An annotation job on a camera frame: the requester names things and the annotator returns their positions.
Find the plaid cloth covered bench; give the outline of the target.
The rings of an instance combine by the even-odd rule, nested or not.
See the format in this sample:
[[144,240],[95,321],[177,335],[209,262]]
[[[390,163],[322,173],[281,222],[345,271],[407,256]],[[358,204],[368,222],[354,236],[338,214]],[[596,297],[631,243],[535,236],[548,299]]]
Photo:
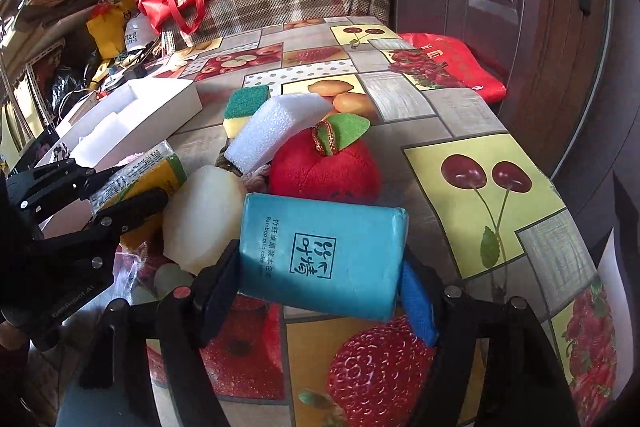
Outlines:
[[172,20],[163,23],[160,43],[163,54],[195,46],[213,38],[239,34],[300,20],[339,16],[374,16],[390,20],[390,0],[210,0],[205,16],[192,35]]

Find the brown knitted rope toy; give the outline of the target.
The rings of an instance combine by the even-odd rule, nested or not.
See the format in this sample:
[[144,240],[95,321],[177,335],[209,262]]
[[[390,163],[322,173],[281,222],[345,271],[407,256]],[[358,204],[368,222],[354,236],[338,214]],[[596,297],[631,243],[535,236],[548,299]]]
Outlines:
[[263,165],[253,171],[242,173],[238,167],[228,161],[224,156],[219,156],[215,166],[227,170],[237,176],[243,183],[247,193],[268,193],[271,165]]

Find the white foam block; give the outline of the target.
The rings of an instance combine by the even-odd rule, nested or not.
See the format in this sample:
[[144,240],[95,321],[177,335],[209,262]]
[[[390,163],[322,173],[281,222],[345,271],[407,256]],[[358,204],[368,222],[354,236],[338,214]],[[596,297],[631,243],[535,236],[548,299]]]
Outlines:
[[224,157],[242,173],[254,171],[272,161],[292,136],[318,124],[331,107],[322,96],[314,93],[270,98],[231,141]]

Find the white helmet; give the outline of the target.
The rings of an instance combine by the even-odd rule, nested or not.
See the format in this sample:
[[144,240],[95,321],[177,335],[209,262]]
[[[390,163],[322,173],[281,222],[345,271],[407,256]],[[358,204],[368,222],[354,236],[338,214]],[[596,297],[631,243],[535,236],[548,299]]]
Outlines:
[[157,33],[152,28],[148,18],[138,13],[128,20],[125,27],[125,46],[128,53],[143,50],[150,42],[157,37]]

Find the green yellow scouring sponge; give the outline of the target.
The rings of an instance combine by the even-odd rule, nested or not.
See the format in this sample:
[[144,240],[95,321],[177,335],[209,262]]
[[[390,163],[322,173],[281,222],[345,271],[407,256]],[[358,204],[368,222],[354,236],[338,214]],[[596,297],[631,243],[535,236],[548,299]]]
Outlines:
[[224,110],[224,131],[234,139],[262,104],[270,98],[268,86],[242,88],[235,91]]

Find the fruit print tablecloth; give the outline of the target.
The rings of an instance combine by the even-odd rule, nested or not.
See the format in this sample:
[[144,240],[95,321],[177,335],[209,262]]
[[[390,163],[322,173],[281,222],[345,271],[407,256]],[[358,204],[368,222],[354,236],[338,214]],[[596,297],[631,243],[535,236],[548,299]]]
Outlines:
[[[269,26],[165,55],[158,77],[194,81],[203,109],[172,140],[230,139],[233,92],[318,92],[370,120],[363,141],[382,206],[405,208],[408,244],[449,283],[494,303],[532,306],[584,426],[622,384],[626,339],[577,225],[551,181],[474,90],[372,16]],[[435,352],[405,311],[386,323],[236,299],[203,361],[233,426],[403,426]]]

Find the blue tissue pack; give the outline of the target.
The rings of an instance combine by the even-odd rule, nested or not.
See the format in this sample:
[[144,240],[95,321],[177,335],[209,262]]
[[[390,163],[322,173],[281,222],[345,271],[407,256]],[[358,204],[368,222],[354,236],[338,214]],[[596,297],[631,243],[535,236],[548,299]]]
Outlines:
[[402,208],[252,193],[240,235],[242,294],[338,317],[394,314],[408,234]]

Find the black plastic bag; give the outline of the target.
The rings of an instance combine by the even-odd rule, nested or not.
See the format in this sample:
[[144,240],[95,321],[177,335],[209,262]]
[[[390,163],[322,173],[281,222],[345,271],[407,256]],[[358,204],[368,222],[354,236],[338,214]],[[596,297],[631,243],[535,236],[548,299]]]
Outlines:
[[78,70],[66,65],[58,65],[52,77],[46,82],[46,100],[53,116],[58,116],[66,95],[86,87],[84,76]]

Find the yellow shopping bag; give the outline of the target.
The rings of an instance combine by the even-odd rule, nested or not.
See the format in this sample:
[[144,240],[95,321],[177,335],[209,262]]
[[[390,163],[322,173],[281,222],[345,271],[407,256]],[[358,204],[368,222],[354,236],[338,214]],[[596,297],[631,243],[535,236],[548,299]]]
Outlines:
[[126,25],[136,11],[134,0],[101,0],[93,7],[86,26],[103,60],[118,57],[125,49]]

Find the white cardboard box tray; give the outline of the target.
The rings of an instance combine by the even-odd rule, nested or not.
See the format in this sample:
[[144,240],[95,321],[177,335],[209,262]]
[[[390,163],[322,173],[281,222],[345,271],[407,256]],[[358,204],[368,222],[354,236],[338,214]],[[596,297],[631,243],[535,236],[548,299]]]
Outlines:
[[132,154],[151,150],[201,110],[191,80],[130,80],[102,98],[76,124],[61,124],[60,139],[38,164],[50,164],[56,152],[68,152],[81,167],[110,168]]

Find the red plastic bag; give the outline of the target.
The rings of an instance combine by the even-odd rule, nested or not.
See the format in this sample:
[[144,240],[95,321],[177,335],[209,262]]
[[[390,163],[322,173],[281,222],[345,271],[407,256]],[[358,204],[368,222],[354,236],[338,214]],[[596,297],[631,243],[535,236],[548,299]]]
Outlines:
[[506,86],[480,64],[461,40],[428,32],[402,32],[400,36],[439,66],[444,65],[444,72],[474,90],[488,104],[506,97]]

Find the red plush apple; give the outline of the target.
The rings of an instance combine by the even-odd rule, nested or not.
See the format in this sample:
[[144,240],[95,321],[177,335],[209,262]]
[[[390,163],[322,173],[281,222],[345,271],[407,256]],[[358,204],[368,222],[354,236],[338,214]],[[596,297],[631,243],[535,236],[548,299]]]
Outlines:
[[381,175],[363,135],[370,120],[336,113],[288,139],[274,155],[269,175],[273,195],[372,205]]

